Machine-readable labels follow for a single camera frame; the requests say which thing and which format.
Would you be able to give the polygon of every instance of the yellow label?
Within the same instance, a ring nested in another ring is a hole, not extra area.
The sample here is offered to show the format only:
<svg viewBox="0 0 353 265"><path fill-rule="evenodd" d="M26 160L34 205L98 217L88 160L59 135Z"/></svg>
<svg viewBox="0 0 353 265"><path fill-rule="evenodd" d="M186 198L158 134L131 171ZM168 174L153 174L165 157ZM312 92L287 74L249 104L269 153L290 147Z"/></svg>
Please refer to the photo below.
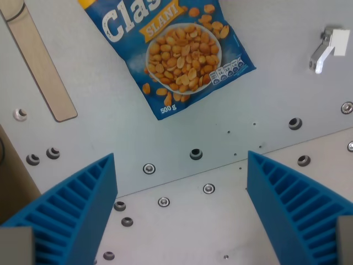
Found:
<svg viewBox="0 0 353 265"><path fill-rule="evenodd" d="M184 10L179 6L179 0L172 0L156 15L140 32L145 36L145 42L149 42L157 36L170 22L181 15Z"/></svg>
<svg viewBox="0 0 353 265"><path fill-rule="evenodd" d="M88 8L91 4L95 2L95 0L78 0L79 4L83 7L83 9Z"/></svg>

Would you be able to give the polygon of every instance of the metal plate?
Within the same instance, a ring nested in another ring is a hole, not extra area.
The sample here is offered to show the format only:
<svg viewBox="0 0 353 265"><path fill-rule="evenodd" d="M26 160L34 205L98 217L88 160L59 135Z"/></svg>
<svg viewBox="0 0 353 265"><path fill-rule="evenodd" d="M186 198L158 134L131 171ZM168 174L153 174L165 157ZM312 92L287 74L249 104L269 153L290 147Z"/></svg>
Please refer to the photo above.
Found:
<svg viewBox="0 0 353 265"><path fill-rule="evenodd" d="M29 74L19 74L23 62L5 45L2 26L0 121L23 159L45 156L50 146L61 151L58 160L28 166L42 192L109 152L125 195L243 160L248 150L269 152L353 124L353 115L340 111L353 97L352 41L347 56L329 58L322 75L308 68L327 24L353 28L352 1L222 0L258 70L162 121L75 0L26 4L79 112L75 120L52 121ZM15 108L29 113L25 123L13 120ZM297 131L288 128L294 117L303 120ZM201 160L190 159L194 148L203 152ZM153 175L142 172L147 163L156 166Z"/></svg>
<svg viewBox="0 0 353 265"><path fill-rule="evenodd" d="M353 153L346 148L352 136L349 129L268 156L353 201ZM312 158L307 167L297 164L302 155ZM202 191L206 183L215 185L213 194ZM97 265L279 264L246 186L247 161L241 161L119 198L126 210L111 212ZM162 196L170 206L159 207ZM120 224L126 216L133 219L132 227ZM115 259L103 260L105 251L115 253Z"/></svg>

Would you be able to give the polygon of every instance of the snack bag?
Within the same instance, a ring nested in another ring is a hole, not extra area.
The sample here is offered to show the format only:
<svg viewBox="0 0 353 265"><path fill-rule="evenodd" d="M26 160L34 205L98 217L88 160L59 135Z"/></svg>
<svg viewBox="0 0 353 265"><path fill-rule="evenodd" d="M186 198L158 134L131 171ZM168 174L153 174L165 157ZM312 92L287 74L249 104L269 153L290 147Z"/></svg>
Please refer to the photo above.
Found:
<svg viewBox="0 0 353 265"><path fill-rule="evenodd" d="M255 69L218 0L79 0L158 120Z"/></svg>

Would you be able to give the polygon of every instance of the white clip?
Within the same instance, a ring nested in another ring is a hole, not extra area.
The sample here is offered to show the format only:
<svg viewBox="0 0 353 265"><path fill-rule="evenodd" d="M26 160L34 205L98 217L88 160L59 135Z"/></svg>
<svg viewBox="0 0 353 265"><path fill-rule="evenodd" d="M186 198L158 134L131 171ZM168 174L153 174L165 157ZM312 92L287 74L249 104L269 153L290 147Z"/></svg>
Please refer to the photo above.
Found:
<svg viewBox="0 0 353 265"><path fill-rule="evenodd" d="M309 68L315 73L322 72L324 61L333 51L334 56L345 56L348 46L350 30L341 28L325 28L323 41L311 56Z"/></svg>

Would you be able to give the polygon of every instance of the ribbed blue plastic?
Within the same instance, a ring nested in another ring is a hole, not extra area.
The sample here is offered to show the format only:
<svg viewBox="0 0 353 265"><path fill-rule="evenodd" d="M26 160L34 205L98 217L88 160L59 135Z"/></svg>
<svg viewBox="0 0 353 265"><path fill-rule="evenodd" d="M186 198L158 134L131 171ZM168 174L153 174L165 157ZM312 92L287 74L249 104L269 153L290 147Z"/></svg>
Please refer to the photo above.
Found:
<svg viewBox="0 0 353 265"><path fill-rule="evenodd" d="M110 154L48 190L3 226L33 228L36 265L92 265L116 195Z"/></svg>
<svg viewBox="0 0 353 265"><path fill-rule="evenodd" d="M338 263L336 221L340 215L353 214L351 202L251 151L248 193L281 264Z"/></svg>

